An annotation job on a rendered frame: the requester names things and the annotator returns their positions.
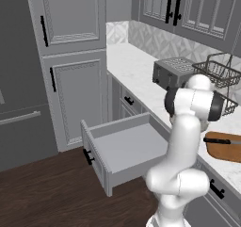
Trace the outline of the brown wooden cutting board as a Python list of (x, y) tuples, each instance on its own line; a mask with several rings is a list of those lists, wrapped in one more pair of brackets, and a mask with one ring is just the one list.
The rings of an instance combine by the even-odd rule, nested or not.
[(228, 139), (239, 141), (239, 144), (218, 144), (206, 142), (207, 153), (213, 158), (241, 163), (241, 135), (210, 131), (207, 138)]

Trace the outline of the grey open drawer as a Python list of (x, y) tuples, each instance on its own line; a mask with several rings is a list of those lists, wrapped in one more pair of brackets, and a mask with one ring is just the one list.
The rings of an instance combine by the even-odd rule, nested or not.
[(107, 197), (112, 189), (146, 174), (167, 152), (170, 128), (150, 113), (88, 127), (81, 121), (83, 149)]

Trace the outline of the grey glass wall cupboard door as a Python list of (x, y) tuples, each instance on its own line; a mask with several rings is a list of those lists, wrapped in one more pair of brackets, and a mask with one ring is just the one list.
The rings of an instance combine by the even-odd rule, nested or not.
[(142, 23), (172, 32), (172, 19), (166, 23), (168, 0), (140, 0), (139, 20)]
[(181, 0), (176, 35), (230, 53), (241, 23), (241, 0)]

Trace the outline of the grey small drawer front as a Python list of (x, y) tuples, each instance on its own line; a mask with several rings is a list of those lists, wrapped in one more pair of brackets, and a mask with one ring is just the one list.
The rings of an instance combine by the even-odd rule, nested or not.
[[(131, 100), (133, 101), (134, 100), (134, 103), (133, 105), (129, 105), (125, 100), (124, 100), (124, 97), (131, 97)], [(139, 111), (139, 114), (141, 113), (141, 104), (140, 102), (138, 101), (137, 97), (131, 93), (129, 90), (125, 89), (125, 88), (122, 88), (121, 89), (121, 99), (130, 107), (134, 108), (135, 110)]]

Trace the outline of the dark grey fridge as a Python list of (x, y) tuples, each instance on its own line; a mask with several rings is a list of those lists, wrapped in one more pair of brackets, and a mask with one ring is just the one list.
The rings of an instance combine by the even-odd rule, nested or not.
[(0, 171), (57, 154), (47, 94), (27, 0), (0, 0)]

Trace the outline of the grey tall cupboard door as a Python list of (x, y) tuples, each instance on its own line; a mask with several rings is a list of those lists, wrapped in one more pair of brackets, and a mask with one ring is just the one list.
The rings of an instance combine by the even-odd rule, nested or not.
[(42, 63), (57, 148), (69, 151), (82, 145), (82, 120), (88, 126), (107, 122), (106, 50), (43, 57)]
[[(105, 0), (28, 0), (42, 56), (105, 48)], [(45, 47), (43, 15), (49, 47)]]

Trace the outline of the grey base cupboard door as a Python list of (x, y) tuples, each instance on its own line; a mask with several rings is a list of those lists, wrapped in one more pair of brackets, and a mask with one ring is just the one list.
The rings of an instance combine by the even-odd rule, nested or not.
[(138, 115), (139, 111), (135, 110), (134, 108), (122, 103), (120, 105), (120, 117), (122, 119), (129, 118), (135, 115)]
[(231, 216), (209, 194), (188, 204), (185, 219), (191, 227), (238, 227)]

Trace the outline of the black-handled knife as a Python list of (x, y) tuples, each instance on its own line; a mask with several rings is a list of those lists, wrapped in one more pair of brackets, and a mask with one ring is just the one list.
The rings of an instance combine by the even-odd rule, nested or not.
[(240, 145), (241, 141), (230, 140), (230, 139), (219, 139), (219, 138), (203, 138), (204, 142), (215, 143), (215, 144), (232, 144)]

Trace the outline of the grey toaster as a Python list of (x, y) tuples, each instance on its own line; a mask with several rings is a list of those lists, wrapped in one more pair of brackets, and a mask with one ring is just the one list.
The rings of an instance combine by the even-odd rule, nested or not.
[(193, 64), (185, 57), (156, 60), (153, 64), (153, 82), (165, 90), (183, 88), (193, 74)]

